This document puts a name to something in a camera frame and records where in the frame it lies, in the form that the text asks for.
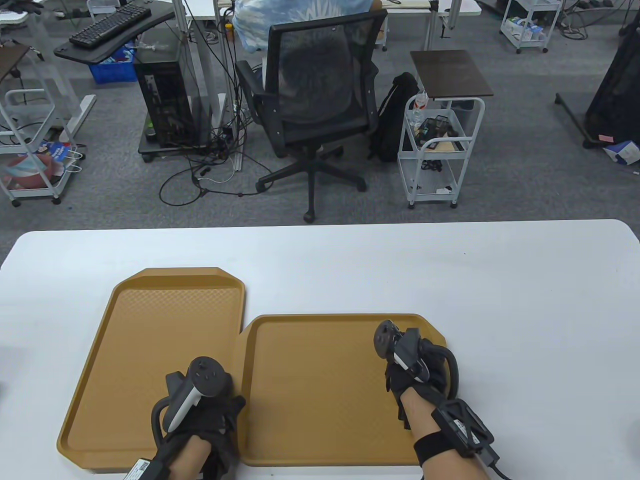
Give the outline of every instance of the keyboard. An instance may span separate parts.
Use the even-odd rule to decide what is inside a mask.
[[[94,49],[150,15],[150,8],[129,3],[109,17],[78,31],[69,38],[69,42],[85,49]]]

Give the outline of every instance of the brown tray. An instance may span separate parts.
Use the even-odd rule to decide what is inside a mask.
[[[156,447],[164,377],[199,355],[231,368],[244,284],[219,268],[146,269],[118,284],[84,365],[58,451],[81,468],[128,471]]]
[[[247,400],[238,421],[241,460],[254,467],[416,465],[373,347],[388,318],[446,345],[410,314],[269,315],[245,328],[233,370]]]

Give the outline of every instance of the water bottle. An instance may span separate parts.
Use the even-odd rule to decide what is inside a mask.
[[[413,101],[412,121],[413,128],[419,128],[427,118],[427,94],[424,90],[415,96]]]

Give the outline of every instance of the mesh chair back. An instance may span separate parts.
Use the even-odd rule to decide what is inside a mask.
[[[275,25],[269,31],[265,90],[285,122],[312,124],[362,107],[368,67],[386,12]]]

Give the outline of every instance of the black glove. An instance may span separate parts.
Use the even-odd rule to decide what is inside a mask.
[[[422,339],[421,342],[423,342],[422,345],[424,347],[433,345],[427,339]],[[396,363],[388,362],[387,370],[385,371],[387,392],[391,391],[396,399],[396,403],[398,404],[398,420],[404,422],[405,429],[409,429],[409,423],[406,419],[400,397],[406,389],[413,387],[418,395],[434,406],[438,406],[444,402],[447,399],[448,394],[451,396],[450,394],[453,393],[455,396],[455,392],[452,392],[450,389],[449,392],[447,392],[448,382],[447,371],[444,365],[444,356],[430,352],[428,351],[428,348],[422,348],[422,350],[426,352],[421,354],[420,357],[429,369],[429,381],[427,383],[417,381],[411,373]]]
[[[202,469],[204,479],[219,480],[237,459],[231,432],[236,430],[237,416],[245,404],[242,396],[202,397],[180,425],[163,438],[154,459],[169,465],[189,438],[197,435],[211,444],[211,454]]]
[[[38,2],[32,2],[31,0],[6,0],[0,1],[0,10],[11,10],[15,13],[35,13],[36,15],[41,14],[41,10],[44,8],[44,5]]]

